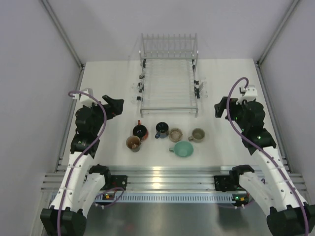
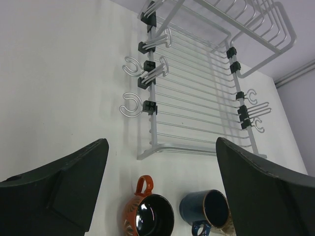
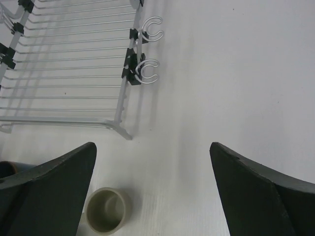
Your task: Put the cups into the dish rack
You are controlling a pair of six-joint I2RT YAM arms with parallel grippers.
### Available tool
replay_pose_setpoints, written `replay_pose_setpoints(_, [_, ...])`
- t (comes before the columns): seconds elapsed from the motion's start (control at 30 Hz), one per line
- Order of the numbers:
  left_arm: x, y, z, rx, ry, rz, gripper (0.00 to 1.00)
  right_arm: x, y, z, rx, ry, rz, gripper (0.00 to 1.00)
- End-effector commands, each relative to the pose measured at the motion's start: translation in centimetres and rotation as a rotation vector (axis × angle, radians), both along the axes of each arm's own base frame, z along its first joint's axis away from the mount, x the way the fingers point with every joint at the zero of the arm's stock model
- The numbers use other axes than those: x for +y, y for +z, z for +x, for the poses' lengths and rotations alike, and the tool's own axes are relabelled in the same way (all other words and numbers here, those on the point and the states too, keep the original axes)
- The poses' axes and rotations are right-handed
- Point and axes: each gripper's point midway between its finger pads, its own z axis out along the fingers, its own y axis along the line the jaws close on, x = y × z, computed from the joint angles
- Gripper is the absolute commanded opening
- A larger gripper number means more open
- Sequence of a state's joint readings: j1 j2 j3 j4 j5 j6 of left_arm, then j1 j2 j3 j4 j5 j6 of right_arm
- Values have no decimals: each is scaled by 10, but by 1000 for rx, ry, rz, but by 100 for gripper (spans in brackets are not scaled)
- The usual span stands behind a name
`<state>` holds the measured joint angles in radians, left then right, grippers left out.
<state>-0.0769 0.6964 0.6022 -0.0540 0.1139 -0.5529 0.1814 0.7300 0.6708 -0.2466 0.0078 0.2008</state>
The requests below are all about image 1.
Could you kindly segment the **olive grey mug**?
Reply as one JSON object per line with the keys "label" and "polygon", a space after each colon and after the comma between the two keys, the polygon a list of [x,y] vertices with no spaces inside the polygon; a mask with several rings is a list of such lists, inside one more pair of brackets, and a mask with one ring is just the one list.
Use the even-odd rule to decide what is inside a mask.
{"label": "olive grey mug", "polygon": [[191,135],[188,137],[188,140],[200,143],[205,138],[205,131],[201,128],[195,128],[193,129]]}

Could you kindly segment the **beige speckled cup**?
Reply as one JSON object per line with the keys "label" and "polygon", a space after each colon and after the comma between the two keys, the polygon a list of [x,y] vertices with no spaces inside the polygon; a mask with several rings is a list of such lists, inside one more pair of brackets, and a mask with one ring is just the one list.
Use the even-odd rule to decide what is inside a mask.
{"label": "beige speckled cup", "polygon": [[172,128],[169,131],[169,139],[171,142],[177,143],[181,141],[183,138],[183,132],[179,128]]}

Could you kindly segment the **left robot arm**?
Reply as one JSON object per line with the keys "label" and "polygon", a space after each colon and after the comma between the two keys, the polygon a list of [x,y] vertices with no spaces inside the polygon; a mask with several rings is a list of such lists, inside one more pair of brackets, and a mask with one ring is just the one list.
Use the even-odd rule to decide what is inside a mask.
{"label": "left robot arm", "polygon": [[101,189],[112,185],[107,166],[95,165],[94,159],[100,137],[109,119],[123,112],[124,100],[108,95],[102,104],[90,90],[70,91],[82,107],[75,116],[76,130],[70,144],[69,160],[61,185],[54,200],[40,214],[40,220],[49,236],[82,236],[86,229],[88,212]]}

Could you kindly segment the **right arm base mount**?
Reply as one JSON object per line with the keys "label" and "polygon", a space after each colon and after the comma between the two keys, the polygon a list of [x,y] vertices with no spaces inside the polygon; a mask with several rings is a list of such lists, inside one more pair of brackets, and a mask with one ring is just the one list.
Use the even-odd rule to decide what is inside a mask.
{"label": "right arm base mount", "polygon": [[230,176],[214,176],[215,190],[220,192],[237,191],[239,186]]}

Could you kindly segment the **teal green cup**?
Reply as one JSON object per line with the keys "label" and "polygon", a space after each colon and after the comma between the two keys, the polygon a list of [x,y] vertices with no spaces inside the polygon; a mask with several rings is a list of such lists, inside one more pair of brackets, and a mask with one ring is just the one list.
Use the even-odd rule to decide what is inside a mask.
{"label": "teal green cup", "polygon": [[170,147],[169,151],[179,157],[189,157],[193,154],[193,145],[188,141],[179,141],[174,147]]}

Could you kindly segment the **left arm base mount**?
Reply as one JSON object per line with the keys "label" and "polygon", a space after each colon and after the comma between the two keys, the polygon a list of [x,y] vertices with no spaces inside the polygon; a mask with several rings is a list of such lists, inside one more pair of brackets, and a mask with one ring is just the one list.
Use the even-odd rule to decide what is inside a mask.
{"label": "left arm base mount", "polygon": [[112,175],[109,181],[108,188],[121,187],[126,190],[127,187],[127,176],[126,175]]}

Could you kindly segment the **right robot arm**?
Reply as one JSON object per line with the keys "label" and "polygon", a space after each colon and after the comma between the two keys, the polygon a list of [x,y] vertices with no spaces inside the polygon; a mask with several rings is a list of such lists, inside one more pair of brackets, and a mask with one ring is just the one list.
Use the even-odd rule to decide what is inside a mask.
{"label": "right robot arm", "polygon": [[238,102],[223,97],[214,105],[215,116],[224,111],[232,128],[241,137],[264,174],[261,180],[250,165],[233,167],[230,184],[246,190],[266,215],[274,236],[307,236],[315,225],[315,207],[307,203],[287,173],[272,135],[264,127],[265,111],[256,100]]}

